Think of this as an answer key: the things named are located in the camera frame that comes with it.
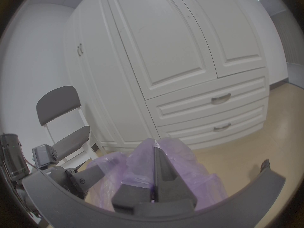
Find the white wardrobe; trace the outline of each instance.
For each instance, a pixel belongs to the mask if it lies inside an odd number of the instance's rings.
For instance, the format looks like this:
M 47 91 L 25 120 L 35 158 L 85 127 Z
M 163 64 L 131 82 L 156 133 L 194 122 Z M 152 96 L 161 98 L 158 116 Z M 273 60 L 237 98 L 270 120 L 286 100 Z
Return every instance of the white wardrobe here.
M 66 24 L 66 66 L 95 138 L 203 148 L 263 127 L 263 48 L 237 0 L 83 0 Z

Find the drawer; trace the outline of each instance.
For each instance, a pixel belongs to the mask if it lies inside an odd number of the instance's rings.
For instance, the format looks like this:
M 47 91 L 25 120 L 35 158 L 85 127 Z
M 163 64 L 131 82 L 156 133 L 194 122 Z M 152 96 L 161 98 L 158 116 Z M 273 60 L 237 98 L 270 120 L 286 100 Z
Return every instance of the drawer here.
M 211 116 L 267 96 L 268 69 L 260 68 L 161 95 L 146 104 L 159 127 Z
M 195 119 L 178 124 L 157 127 L 160 138 L 179 138 L 190 148 L 208 147 L 225 141 L 218 139 L 231 139 L 229 136 L 238 134 L 242 137 L 247 129 L 263 124 L 266 119 L 268 97 L 230 111 L 216 115 Z

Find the wooden floor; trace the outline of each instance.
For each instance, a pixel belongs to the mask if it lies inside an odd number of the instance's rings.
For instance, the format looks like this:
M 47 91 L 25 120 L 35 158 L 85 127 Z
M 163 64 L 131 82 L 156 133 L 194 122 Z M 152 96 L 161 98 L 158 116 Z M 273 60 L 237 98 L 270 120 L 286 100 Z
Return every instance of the wooden floor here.
M 200 163 L 222 179 L 229 196 L 260 172 L 265 159 L 286 183 L 268 213 L 256 227 L 268 225 L 298 189 L 304 174 L 304 90 L 284 84 L 270 91 L 264 128 L 235 141 L 194 150 Z M 85 169 L 87 161 L 80 170 Z

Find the drawer handle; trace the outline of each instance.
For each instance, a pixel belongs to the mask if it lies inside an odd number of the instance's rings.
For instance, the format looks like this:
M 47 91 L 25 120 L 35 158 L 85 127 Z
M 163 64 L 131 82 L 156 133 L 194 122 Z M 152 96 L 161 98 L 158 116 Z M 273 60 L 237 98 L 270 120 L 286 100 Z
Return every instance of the drawer handle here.
M 77 53 L 78 53 L 78 56 L 81 56 L 81 54 L 79 53 L 79 47 L 77 47 Z
M 224 96 L 221 97 L 215 97 L 215 98 L 211 98 L 211 103 L 212 104 L 222 104 L 226 101 L 228 101 L 230 99 L 231 94 L 226 94 Z
M 82 44 L 81 44 L 81 43 L 79 44 L 79 49 L 80 49 L 81 54 L 83 54 L 83 51 L 82 51 Z
M 225 129 L 227 129 L 228 127 L 230 127 L 231 126 L 231 123 L 228 123 L 226 126 L 224 126 L 224 127 L 214 127 L 213 128 L 213 131 L 215 131 L 215 132 L 220 132 L 220 131 L 223 131 L 223 130 L 225 130 Z

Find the transparent plastic bag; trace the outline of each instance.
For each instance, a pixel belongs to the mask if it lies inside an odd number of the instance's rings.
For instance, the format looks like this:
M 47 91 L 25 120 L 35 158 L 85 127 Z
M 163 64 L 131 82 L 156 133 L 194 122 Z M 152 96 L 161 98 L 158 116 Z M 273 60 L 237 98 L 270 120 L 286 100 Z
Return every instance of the transparent plastic bag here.
M 154 147 L 161 148 L 197 198 L 195 210 L 201 210 L 227 198 L 222 181 L 216 174 L 209 174 L 204 165 L 197 162 L 195 154 L 179 139 L 164 138 L 158 141 L 146 139 L 126 157 L 120 152 L 111 153 L 92 161 L 88 168 L 99 165 L 105 177 L 91 189 L 94 205 L 114 211 L 111 199 L 120 185 L 153 188 Z

